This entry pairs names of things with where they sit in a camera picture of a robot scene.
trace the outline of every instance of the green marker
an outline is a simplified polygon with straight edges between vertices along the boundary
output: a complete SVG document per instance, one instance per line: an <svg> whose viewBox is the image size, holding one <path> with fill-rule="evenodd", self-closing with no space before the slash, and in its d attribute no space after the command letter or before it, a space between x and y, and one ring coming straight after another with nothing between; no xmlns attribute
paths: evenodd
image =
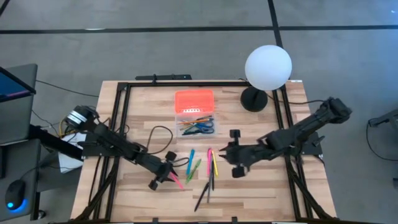
<svg viewBox="0 0 398 224"><path fill-rule="evenodd" d="M192 172L189 174L189 176L187 177L187 180L185 181L185 184L187 184L188 182L191 181L192 177L193 177L193 173L196 171L196 169L198 168L198 166L200 165L201 159L198 160L198 162L195 164L195 167L193 168Z"/></svg>

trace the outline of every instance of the blue pen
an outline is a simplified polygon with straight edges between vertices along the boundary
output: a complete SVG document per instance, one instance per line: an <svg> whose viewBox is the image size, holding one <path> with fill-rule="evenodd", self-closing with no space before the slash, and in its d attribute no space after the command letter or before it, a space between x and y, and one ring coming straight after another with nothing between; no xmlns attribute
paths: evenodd
<svg viewBox="0 0 398 224"><path fill-rule="evenodd" d="M189 156L189 163L188 163L188 168L187 168L187 175L191 172L191 165L192 165L192 160L193 160L193 155L195 153L195 150L191 150L191 155Z"/></svg>

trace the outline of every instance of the wooden tabletop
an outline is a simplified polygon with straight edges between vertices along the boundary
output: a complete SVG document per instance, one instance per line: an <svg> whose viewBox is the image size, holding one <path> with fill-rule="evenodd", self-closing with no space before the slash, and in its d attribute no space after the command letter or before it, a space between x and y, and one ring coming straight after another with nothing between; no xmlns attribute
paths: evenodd
<svg viewBox="0 0 398 224"><path fill-rule="evenodd" d="M102 120L112 114L116 85L117 81L103 82L97 105ZM286 87L291 102L307 100L302 82L289 81ZM157 125L166 126L175 132L174 94L177 90L192 89L198 87L133 88L126 121L130 127L127 139L146 145L151 129ZM193 162L199 158L202 162L191 182L185 185L187 167L183 166L176 168L179 179L184 185L183 190L173 182L164 182L159 184L156 191L152 191L148 188L148 184L154 178L154 174L121 159L112 222L151 222L154 217L158 217L161 222L228 222L234 216L238 217L239 221L294 220L285 162L281 157L273 161L258 162L251 167L247 176L234 179L231 175L233 166L217 156L219 177L215 179L215 191L211 192L210 203L206 203L204 199L199 209L193 211L201 191L208 182L206 151L209 147L218 154L218 149L225 147L231 141L230 129L241 130L241 144L254 144L260 136L279 128L274 102L271 99L264 110L251 113L246 111L239 101L245 87L220 86L206 89L213 90L215 96L216 136L203 139L177 139L174 136L167 149L176 152L177 158L188 157L191 149L195 149ZM122 105L121 103L118 111L119 119ZM280 107L287 127L283 103L280 103ZM308 105L290 105L290 109L294 122L310 114ZM166 130L157 129L150 142L149 151L162 149L169 137L170 133ZM163 158L164 155L165 153L160 153L157 156ZM97 159L91 157L84 162L71 218L79 215L87 206ZM334 216L335 208L323 164L313 156L304 156L303 159L309 191L325 211ZM98 186L99 174L100 169L94 192ZM297 192L301 214L304 217L302 195L299 189ZM105 194L101 204L100 217L104 217L107 198L108 193Z"/></svg>

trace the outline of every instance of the yellow marker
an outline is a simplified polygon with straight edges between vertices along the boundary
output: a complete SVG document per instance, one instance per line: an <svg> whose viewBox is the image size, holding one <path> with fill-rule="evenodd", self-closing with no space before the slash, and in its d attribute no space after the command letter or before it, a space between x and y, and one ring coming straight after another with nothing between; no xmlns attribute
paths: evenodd
<svg viewBox="0 0 398 224"><path fill-rule="evenodd" d="M211 155L213 156L213 163L214 163L214 170L216 172L216 177L218 177L218 169L217 169L216 157L214 156L214 151L213 150L211 150Z"/></svg>

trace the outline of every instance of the computer mouse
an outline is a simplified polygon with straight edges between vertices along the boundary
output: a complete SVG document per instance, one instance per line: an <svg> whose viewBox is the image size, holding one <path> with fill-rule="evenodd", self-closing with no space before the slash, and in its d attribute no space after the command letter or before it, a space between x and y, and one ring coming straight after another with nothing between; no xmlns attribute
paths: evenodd
<svg viewBox="0 0 398 224"><path fill-rule="evenodd" d="M23 180L16 180L11 183L6 191L6 207L10 210L15 210L20 207L25 195L25 182Z"/></svg>

